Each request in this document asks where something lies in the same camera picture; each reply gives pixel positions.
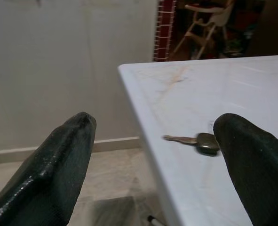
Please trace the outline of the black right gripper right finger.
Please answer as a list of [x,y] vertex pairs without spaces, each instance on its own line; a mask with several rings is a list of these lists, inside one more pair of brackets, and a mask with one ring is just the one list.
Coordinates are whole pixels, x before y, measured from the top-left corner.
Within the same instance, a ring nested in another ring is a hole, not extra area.
[[254,226],[278,226],[278,139],[225,113],[214,122],[229,176]]

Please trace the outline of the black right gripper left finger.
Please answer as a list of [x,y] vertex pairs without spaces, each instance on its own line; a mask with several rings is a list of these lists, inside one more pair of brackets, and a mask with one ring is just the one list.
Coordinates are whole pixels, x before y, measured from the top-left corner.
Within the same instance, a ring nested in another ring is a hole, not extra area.
[[96,120],[80,112],[54,129],[0,192],[0,226],[65,226],[86,177]]

